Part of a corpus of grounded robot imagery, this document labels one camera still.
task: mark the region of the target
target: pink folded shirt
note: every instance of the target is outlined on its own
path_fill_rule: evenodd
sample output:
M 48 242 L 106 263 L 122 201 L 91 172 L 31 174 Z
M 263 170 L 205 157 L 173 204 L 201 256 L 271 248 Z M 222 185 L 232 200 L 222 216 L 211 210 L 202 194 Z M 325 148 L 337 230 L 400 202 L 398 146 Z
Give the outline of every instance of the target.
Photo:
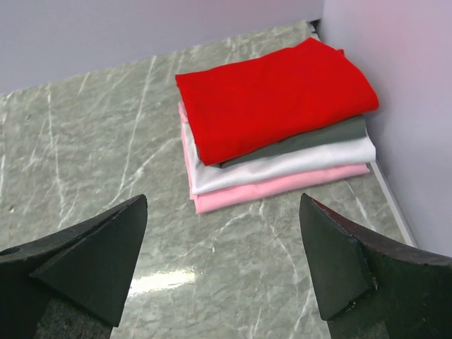
M 180 114 L 181 122 L 186 121 L 184 114 Z M 273 196 L 285 191 L 301 189 L 317 184 L 324 184 L 339 179 L 353 177 L 369 173 L 369 169 L 365 164 L 337 166 L 328 169 L 320 169 L 303 173 L 289 174 L 276 177 L 252 184 L 239 185 L 219 189 L 209 193 L 194 195 L 191 193 L 191 173 L 189 166 L 189 157 L 187 155 L 187 145 L 184 134 L 181 133 L 182 145 L 184 147 L 184 159 L 186 171 L 189 178 L 190 199 L 194 201 L 196 213 L 206 213 L 218 208 L 223 208 L 237 203 L 258 200 L 267 196 Z

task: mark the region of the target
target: black object in corner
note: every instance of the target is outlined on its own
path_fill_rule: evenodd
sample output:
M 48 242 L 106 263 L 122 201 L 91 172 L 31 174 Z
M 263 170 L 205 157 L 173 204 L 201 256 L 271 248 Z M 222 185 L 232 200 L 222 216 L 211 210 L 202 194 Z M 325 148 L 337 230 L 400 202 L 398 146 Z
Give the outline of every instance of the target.
M 0 338 L 109 338 L 148 219 L 136 196 L 89 220 L 0 252 Z
M 393 241 L 306 194 L 299 219 L 332 339 L 452 338 L 452 258 Z

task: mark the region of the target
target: gray folded shirt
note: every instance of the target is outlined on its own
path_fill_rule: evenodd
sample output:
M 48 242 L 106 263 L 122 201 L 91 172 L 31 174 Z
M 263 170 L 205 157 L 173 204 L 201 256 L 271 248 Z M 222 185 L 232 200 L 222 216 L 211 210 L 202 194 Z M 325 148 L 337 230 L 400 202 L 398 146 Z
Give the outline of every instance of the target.
M 221 162 L 220 164 L 214 166 L 226 168 L 263 157 L 273 157 L 275 155 L 290 153 L 296 150 L 304 150 L 306 148 L 325 145 L 328 143 L 339 143 L 341 141 L 365 138 L 366 135 L 366 121 L 362 115 L 359 115 L 357 117 L 338 122 L 337 124 L 323 127 L 322 129 L 291 136 L 278 141 L 277 143 L 272 143 L 266 147 L 259 148 L 254 152 Z

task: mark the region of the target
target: stack of folded clothes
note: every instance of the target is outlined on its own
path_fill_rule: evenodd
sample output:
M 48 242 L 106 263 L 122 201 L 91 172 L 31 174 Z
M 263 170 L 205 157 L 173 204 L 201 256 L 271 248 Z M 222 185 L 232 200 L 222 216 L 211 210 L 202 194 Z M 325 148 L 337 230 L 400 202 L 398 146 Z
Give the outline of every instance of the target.
M 362 72 L 309 38 L 263 57 L 176 75 L 196 212 L 368 173 Z

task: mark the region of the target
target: red cloth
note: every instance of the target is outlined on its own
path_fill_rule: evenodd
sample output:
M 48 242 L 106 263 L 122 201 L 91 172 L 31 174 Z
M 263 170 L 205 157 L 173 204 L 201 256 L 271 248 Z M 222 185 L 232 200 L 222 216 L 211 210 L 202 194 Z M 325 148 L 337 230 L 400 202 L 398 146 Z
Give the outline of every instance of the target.
M 313 38 L 261 58 L 178 74 L 176 82 L 205 165 L 379 106 L 343 51 Z

